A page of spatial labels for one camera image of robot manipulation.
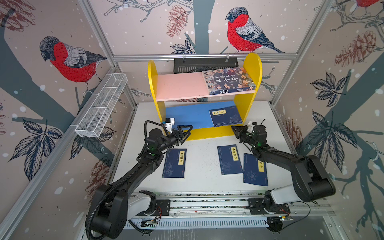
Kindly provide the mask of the aluminium rail base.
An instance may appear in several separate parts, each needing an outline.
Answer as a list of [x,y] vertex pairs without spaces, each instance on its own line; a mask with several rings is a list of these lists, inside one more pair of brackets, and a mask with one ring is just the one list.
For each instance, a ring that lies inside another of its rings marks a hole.
[[274,213],[268,213],[260,194],[158,195],[155,207],[133,216],[133,211],[144,208],[152,198],[137,194],[129,199],[128,221],[124,230],[143,231],[219,229],[219,228],[275,228],[281,229],[310,217],[335,215],[326,199],[310,203],[288,203]]

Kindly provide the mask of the colourful portrait cover book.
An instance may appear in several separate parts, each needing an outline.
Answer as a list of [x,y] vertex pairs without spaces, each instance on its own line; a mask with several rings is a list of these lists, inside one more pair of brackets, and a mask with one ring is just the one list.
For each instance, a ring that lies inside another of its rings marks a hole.
[[228,68],[202,72],[209,95],[253,91],[256,85],[244,68]]

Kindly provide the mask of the aluminium horizontal frame bar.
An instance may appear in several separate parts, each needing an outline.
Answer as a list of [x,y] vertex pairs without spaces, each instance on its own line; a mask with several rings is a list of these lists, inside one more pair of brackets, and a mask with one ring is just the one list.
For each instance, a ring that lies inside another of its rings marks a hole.
[[[147,62],[153,61],[173,61],[174,59],[209,59],[209,58],[237,58],[238,60],[245,60],[249,54],[195,54],[195,55],[115,55],[113,60],[116,63],[120,62]],[[257,53],[262,61],[293,61],[299,55],[297,53]]]

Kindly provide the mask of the black mesh tray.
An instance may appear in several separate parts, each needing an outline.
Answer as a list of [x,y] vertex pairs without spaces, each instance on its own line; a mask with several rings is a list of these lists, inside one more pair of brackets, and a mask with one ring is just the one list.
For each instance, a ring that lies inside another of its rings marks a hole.
[[237,68],[237,58],[185,58],[174,59],[174,74],[196,73],[208,70]]

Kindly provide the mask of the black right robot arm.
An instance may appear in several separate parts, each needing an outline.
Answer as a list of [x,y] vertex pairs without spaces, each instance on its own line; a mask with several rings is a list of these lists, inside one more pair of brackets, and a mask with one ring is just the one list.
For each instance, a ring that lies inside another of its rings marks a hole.
[[231,129],[258,161],[281,167],[292,177],[291,185],[265,192],[264,208],[267,211],[287,203],[308,203],[336,193],[336,187],[318,157],[279,151],[267,144],[266,126],[255,122],[251,126],[251,131],[248,126],[231,126]]

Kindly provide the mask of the yellow wooden bookshelf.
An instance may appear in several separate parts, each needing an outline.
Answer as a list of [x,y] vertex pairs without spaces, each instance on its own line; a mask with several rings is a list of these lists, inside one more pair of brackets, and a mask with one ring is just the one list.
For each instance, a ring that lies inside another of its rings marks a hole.
[[214,126],[210,111],[235,106],[241,123],[245,122],[261,85],[263,67],[261,58],[255,53],[246,56],[243,66],[256,86],[251,91],[233,93],[235,97],[233,101],[166,107],[166,101],[208,97],[208,87],[203,82],[201,72],[159,75],[155,62],[150,60],[149,86],[160,122],[165,122],[166,118],[173,118],[176,125],[192,125],[192,135],[189,138],[191,141],[232,136],[234,133],[230,125]]

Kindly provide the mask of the navy book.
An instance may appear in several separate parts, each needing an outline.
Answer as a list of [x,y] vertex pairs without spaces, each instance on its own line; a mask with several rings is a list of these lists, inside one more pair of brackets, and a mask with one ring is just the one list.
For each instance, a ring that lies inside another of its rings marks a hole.
[[217,149],[222,175],[243,173],[237,145],[218,146]]
[[236,106],[209,110],[215,128],[238,125],[243,122]]
[[269,184],[266,164],[259,161],[254,155],[244,154],[243,182],[267,187]]
[[187,149],[170,149],[167,151],[163,168],[163,178],[184,179]]

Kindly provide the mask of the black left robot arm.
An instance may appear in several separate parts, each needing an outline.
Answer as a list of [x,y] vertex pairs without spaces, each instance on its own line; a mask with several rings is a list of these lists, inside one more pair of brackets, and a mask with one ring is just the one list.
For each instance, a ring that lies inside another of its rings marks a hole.
[[136,165],[117,181],[101,185],[95,191],[85,222],[89,240],[115,239],[132,217],[156,210],[156,194],[140,191],[134,198],[131,195],[160,166],[165,150],[182,145],[188,139],[193,126],[178,126],[168,133],[164,124],[155,125],[155,129],[144,131],[145,143]]

